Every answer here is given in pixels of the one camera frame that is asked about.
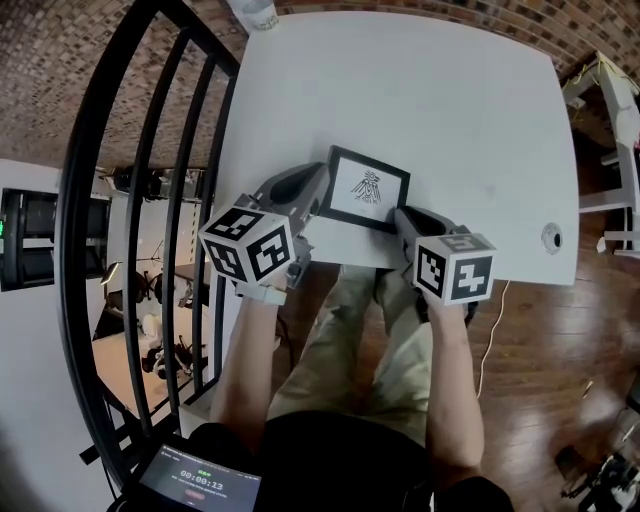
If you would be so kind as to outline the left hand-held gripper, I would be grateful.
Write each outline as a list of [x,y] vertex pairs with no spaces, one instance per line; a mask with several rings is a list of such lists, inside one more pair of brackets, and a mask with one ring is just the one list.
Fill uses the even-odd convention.
[[312,249],[291,228],[289,216],[317,214],[328,188],[327,165],[311,162],[269,178],[254,194],[276,213],[258,208],[247,195],[221,208],[198,232],[213,270],[234,284],[239,297],[284,305]]

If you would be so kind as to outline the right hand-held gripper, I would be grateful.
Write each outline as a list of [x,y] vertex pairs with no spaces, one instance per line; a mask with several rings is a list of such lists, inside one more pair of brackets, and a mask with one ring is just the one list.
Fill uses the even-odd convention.
[[479,233],[448,234],[454,223],[424,208],[396,208],[393,219],[409,283],[441,305],[464,305],[468,326],[491,296],[496,248]]

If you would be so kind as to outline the black picture frame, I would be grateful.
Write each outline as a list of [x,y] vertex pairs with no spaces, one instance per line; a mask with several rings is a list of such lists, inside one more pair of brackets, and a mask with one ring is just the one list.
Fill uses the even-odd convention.
[[395,234],[393,215],[406,205],[411,174],[337,145],[327,164],[330,184],[320,215]]

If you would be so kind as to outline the person's right forearm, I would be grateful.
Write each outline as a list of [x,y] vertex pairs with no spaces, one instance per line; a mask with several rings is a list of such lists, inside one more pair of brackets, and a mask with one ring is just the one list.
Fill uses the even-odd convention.
[[426,445],[436,487],[446,489],[480,474],[485,433],[464,310],[427,304],[433,347]]

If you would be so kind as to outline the person's left forearm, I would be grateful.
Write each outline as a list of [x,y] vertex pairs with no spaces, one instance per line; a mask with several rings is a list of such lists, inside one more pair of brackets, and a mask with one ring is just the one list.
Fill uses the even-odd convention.
[[210,421],[250,450],[260,445],[271,403],[279,306],[243,298],[210,409]]

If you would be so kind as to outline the person's khaki trousers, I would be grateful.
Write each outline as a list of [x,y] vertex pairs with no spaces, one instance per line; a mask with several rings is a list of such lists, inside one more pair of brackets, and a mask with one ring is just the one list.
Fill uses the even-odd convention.
[[[300,360],[275,393],[269,419],[328,412],[380,424],[423,445],[426,440],[433,336],[417,312],[419,295],[399,271],[345,265],[325,298]],[[369,397],[355,409],[353,383],[370,302],[381,307],[389,344]]]

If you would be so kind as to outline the white paper cup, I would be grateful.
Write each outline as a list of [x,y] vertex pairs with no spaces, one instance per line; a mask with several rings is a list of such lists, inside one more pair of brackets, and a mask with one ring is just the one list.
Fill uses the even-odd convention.
[[279,23],[274,0],[249,0],[242,9],[252,31],[267,31]]

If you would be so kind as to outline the black metal railing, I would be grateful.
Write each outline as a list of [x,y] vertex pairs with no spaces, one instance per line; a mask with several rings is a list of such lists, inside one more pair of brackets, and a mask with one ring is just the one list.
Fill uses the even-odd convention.
[[[157,14],[168,18],[179,30],[157,82],[138,141],[125,218],[126,252],[123,290],[125,340],[129,374],[139,413],[134,428],[115,427],[106,402],[89,336],[85,290],[85,245],[92,181],[99,150],[118,89],[143,36]],[[103,465],[112,491],[121,490],[152,445],[179,428],[180,397],[173,342],[173,294],[163,294],[163,342],[168,376],[169,414],[154,422],[146,398],[139,343],[135,328],[133,282],[137,260],[140,211],[149,170],[149,160],[170,85],[189,43],[206,56],[192,96],[182,131],[169,192],[165,230],[163,281],[175,276],[175,255],[180,202],[186,171],[209,83],[216,71],[230,81],[238,77],[240,65],[184,0],[134,0],[118,25],[89,81],[69,139],[59,184],[54,233],[54,284],[63,350],[82,416]]]

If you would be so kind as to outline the white side table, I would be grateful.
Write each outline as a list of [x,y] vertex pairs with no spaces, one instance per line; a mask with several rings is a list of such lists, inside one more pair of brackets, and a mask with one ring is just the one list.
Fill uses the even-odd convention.
[[640,86],[609,58],[598,52],[594,59],[570,76],[562,86],[565,104],[577,103],[591,86],[604,97],[615,142],[615,151],[601,159],[605,166],[616,164],[621,186],[579,198],[581,214],[622,209],[624,228],[606,231],[608,242],[620,242],[614,254],[640,260]]

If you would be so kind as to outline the person's black shirt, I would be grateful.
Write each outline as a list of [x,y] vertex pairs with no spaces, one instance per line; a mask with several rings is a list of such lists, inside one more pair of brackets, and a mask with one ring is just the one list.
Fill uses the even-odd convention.
[[199,426],[199,457],[260,477],[255,512],[514,512],[490,480],[471,476],[437,492],[427,451],[363,419],[307,411],[265,425],[251,452],[227,427]]

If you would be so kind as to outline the white panel with round hole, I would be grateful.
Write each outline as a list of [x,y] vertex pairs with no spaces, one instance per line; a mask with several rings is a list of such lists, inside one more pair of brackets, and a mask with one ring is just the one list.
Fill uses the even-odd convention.
[[210,409],[215,394],[216,381],[207,382],[201,389],[195,390],[194,382],[189,381],[179,390],[179,432],[187,439],[202,424],[210,420]]

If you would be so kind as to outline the light wooden desk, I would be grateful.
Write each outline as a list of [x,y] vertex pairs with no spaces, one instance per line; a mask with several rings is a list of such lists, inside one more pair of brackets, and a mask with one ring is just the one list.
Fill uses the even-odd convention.
[[[125,408],[138,417],[125,334],[97,339],[92,342],[92,348],[98,376]],[[166,381],[153,372],[142,372],[142,375],[149,409],[155,411],[168,400]]]

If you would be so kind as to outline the black framed window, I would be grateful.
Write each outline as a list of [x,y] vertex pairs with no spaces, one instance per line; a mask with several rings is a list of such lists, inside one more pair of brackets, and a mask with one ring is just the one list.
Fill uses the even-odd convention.
[[[5,188],[0,196],[0,291],[54,283],[57,195]],[[90,201],[85,241],[86,277],[105,271],[110,203]]]

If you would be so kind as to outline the black box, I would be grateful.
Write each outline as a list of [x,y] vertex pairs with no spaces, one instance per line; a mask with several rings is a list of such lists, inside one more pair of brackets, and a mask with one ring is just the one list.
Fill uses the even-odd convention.
[[556,454],[554,462],[563,479],[569,480],[583,473],[585,459],[573,445],[567,445]]

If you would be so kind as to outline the black equipment stand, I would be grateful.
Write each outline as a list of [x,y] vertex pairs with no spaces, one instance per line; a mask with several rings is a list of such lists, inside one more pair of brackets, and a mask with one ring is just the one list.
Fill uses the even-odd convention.
[[578,512],[633,512],[640,506],[640,467],[614,453],[560,491]]

